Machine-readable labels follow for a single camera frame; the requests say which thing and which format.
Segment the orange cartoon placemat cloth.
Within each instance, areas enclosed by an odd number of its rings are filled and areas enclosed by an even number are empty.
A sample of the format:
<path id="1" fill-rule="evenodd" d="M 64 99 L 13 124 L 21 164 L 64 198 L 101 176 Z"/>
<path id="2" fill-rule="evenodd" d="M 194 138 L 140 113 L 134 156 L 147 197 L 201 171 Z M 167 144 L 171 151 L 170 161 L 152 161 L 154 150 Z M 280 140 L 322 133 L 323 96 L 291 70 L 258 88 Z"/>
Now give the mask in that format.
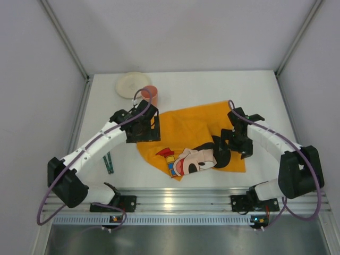
<path id="1" fill-rule="evenodd" d="M 160 141 L 139 142 L 141 157 L 151 166 L 180 181 L 184 176 L 215 169 L 244 173 L 241 155 L 220 149 L 221 131 L 232 129 L 227 101 L 173 110 L 159 115 Z"/>

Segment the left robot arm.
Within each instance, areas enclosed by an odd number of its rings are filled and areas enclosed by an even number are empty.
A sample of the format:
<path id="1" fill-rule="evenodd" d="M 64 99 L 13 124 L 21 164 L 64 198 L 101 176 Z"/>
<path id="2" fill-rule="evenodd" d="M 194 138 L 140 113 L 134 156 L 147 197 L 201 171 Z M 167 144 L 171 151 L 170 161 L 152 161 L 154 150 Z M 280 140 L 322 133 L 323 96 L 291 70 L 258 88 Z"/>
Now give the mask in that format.
<path id="1" fill-rule="evenodd" d="M 111 184 L 87 184 L 95 163 L 122 143 L 160 141 L 159 110 L 142 100 L 129 111 L 118 110 L 90 140 L 62 159 L 48 162 L 47 184 L 68 207 L 83 202 L 110 205 L 119 197 Z"/>

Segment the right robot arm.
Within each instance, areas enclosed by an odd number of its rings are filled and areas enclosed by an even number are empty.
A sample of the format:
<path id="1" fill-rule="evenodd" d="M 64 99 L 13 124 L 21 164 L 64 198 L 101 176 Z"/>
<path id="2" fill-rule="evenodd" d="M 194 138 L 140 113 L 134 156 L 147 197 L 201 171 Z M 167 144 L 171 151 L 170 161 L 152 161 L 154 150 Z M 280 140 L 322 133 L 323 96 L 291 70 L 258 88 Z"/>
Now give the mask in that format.
<path id="1" fill-rule="evenodd" d="M 279 197 L 294 199 L 321 189 L 325 180 L 318 150 L 302 146 L 272 130 L 259 114 L 245 115 L 241 107 L 227 114 L 233 128 L 221 131 L 219 151 L 236 152 L 241 159 L 251 157 L 257 143 L 279 163 L 278 177 L 256 184 L 247 191 L 253 201 Z"/>

